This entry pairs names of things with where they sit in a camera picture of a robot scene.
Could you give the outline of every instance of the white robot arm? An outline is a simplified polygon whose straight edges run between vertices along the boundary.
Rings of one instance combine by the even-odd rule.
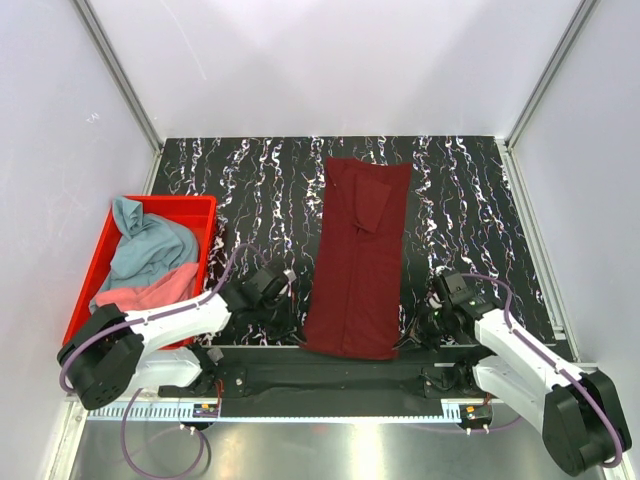
[[[181,340],[222,331],[230,321],[255,322],[273,316],[286,299],[292,271],[272,262],[220,292],[207,291],[183,302],[121,312],[116,305],[96,310],[58,353],[63,388],[75,392],[87,410],[108,405],[123,393],[160,386],[213,386],[212,363],[197,345],[162,350]],[[66,385],[65,377],[71,382]]]
[[[481,355],[454,367],[462,387],[500,398],[542,436],[547,451],[570,475],[591,466],[619,463],[631,436],[611,379],[585,373],[527,332],[505,309],[479,296],[464,277],[450,272],[433,281],[430,311],[418,325],[418,338],[462,335],[485,347]]]

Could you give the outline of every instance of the purple cable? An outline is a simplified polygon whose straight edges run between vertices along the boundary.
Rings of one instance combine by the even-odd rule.
[[[496,278],[492,278],[487,275],[481,275],[478,273],[463,273],[462,276],[466,278],[477,278],[479,280],[486,280],[488,282],[495,283],[496,285],[500,285],[501,287],[507,290],[507,300],[504,303],[504,321],[509,328],[512,328],[513,322],[511,321],[511,318],[509,316],[509,308],[511,307],[513,292],[511,291],[511,288],[509,287],[509,285],[504,283],[502,280],[498,280]],[[523,335],[522,332],[520,332],[518,329],[513,329],[512,333],[516,337],[518,337],[522,341],[522,343],[524,343],[527,347],[533,350],[540,358],[542,358],[545,362],[547,362],[551,367],[553,367],[554,369],[556,368],[556,362],[551,357],[549,357],[549,355],[547,355],[542,349],[540,349],[535,343],[533,343],[525,335]],[[594,412],[596,412],[596,415],[598,416],[600,421],[603,423],[604,427],[607,429],[607,433],[611,436],[611,440],[613,441],[613,445],[615,447],[615,456],[613,460],[611,460],[611,462],[602,463],[601,464],[602,467],[604,468],[617,467],[622,462],[622,442],[620,441],[620,436],[618,435],[618,432],[616,432],[616,429],[611,423],[611,420],[609,420],[609,418],[604,413],[600,405],[598,405],[598,402],[595,401],[595,399],[591,396],[591,394],[589,394],[589,392],[587,392],[587,390],[580,384],[580,382],[578,382],[575,378],[573,378],[569,374],[569,372],[567,372],[564,369],[561,369],[558,371],[558,373],[562,375],[564,378],[566,378],[569,382],[571,382],[571,385],[573,385],[574,388],[578,392],[580,392],[580,395],[584,397],[584,399],[587,401],[589,406],[593,409]]]
[[[140,392],[142,392],[141,388],[139,388],[136,391],[136,393],[133,394],[133,397],[131,397],[131,400],[129,401],[129,404],[127,405],[127,408],[125,409],[124,415],[122,417],[122,424],[120,425],[120,446],[122,447],[122,455],[124,455],[124,459],[129,465],[129,467],[131,467],[131,470],[136,472],[141,477],[149,478],[151,480],[182,480],[183,478],[185,478],[187,475],[189,475],[191,472],[195,470],[195,468],[198,466],[198,463],[200,463],[200,460],[202,459],[202,455],[204,454],[204,444],[205,444],[204,434],[200,430],[196,430],[196,429],[192,430],[198,434],[198,438],[200,440],[200,450],[198,451],[198,456],[193,461],[191,466],[187,468],[184,472],[182,472],[180,475],[176,475],[172,477],[159,477],[157,475],[152,475],[148,472],[145,472],[140,467],[138,467],[135,463],[133,463],[133,459],[131,458],[131,455],[127,451],[127,443],[126,443],[126,435],[125,435],[126,427],[127,427],[127,417],[129,416],[129,412],[131,411],[131,407],[133,407],[133,404],[135,403],[136,398],[138,398],[138,395],[140,395]]]
[[[222,272],[222,276],[220,277],[220,280],[218,280],[218,283],[216,283],[216,286],[213,287],[213,290],[211,290],[211,294],[210,294],[211,297],[213,297],[216,293],[218,293],[222,288],[222,285],[224,285],[224,283],[227,281],[227,278],[229,278],[229,274],[231,273],[231,268],[233,267],[233,264],[236,261],[236,256],[238,255],[238,252],[245,248],[248,248],[249,250],[253,250],[254,253],[258,255],[258,257],[260,257],[260,260],[262,260],[263,264],[267,263],[267,259],[264,258],[264,255],[256,247],[248,243],[239,244],[235,248],[235,250],[231,253],[231,256],[229,257],[229,261],[227,262],[227,266],[225,267],[224,272]]]

